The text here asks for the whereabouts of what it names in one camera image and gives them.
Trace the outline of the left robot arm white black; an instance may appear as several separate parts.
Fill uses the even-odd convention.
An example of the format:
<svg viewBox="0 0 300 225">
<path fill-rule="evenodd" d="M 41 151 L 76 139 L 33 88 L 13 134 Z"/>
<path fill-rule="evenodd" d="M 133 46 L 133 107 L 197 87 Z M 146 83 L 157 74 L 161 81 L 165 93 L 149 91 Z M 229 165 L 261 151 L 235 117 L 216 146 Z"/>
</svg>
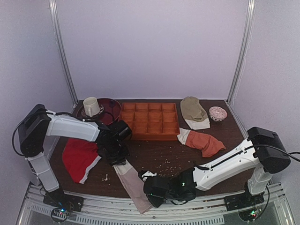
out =
<svg viewBox="0 0 300 225">
<path fill-rule="evenodd" d="M 95 143 L 105 150 L 109 165 L 124 165 L 129 150 L 124 140 L 132 134 L 129 125 L 120 120 L 106 125 L 99 120 L 80 119 L 68 112 L 53 112 L 37 104 L 15 127 L 12 137 L 18 135 L 20 150 L 15 153 L 28 160 L 37 179 L 48 193 L 62 188 L 44 155 L 47 136 L 75 138 Z"/>
</svg>

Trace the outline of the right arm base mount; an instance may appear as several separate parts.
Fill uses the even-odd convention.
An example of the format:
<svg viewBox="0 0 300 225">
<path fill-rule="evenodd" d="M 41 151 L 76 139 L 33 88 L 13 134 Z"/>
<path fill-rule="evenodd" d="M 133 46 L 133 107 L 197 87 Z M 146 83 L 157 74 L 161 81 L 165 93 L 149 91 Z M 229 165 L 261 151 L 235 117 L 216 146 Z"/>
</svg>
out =
<svg viewBox="0 0 300 225">
<path fill-rule="evenodd" d="M 249 192 L 230 195 L 224 198 L 227 211 L 237 210 L 242 221 L 254 222 L 264 212 L 264 192 L 258 195 L 251 195 Z"/>
</svg>

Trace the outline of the mauve underwear white waistband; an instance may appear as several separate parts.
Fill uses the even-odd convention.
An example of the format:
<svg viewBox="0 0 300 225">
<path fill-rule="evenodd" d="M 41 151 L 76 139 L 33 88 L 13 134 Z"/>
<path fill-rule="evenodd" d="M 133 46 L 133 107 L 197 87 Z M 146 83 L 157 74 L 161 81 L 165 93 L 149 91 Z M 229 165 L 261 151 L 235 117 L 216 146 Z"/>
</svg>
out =
<svg viewBox="0 0 300 225">
<path fill-rule="evenodd" d="M 152 205 L 143 191 L 144 182 L 138 177 L 137 170 L 128 161 L 125 165 L 114 165 L 113 168 L 139 213 L 149 211 Z"/>
</svg>

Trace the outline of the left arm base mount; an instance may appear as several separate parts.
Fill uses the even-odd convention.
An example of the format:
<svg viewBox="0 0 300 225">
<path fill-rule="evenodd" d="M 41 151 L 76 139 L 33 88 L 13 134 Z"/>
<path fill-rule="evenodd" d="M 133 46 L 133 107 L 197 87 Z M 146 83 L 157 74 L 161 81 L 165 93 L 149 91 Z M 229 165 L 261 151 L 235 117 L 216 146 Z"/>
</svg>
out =
<svg viewBox="0 0 300 225">
<path fill-rule="evenodd" d="M 76 195 L 68 195 L 64 192 L 45 191 L 43 203 L 53 206 L 50 218 L 58 224 L 67 221 L 74 216 L 74 212 L 81 212 L 84 198 Z"/>
</svg>

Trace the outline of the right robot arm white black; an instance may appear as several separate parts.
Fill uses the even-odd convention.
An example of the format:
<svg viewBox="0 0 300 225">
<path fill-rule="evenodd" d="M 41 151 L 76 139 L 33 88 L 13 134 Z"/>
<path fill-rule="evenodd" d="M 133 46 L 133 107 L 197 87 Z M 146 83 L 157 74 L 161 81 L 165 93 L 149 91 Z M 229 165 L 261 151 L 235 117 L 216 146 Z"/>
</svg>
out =
<svg viewBox="0 0 300 225">
<path fill-rule="evenodd" d="M 156 208 L 165 201 L 183 205 L 218 183 L 248 169 L 253 175 L 245 183 L 241 194 L 225 197 L 228 211 L 254 206 L 264 202 L 268 182 L 276 173 L 286 169 L 292 155 L 287 153 L 278 134 L 260 127 L 247 131 L 248 137 L 236 148 L 205 164 L 194 165 L 174 178 L 161 177 L 150 171 L 140 171 L 143 191 Z"/>
</svg>

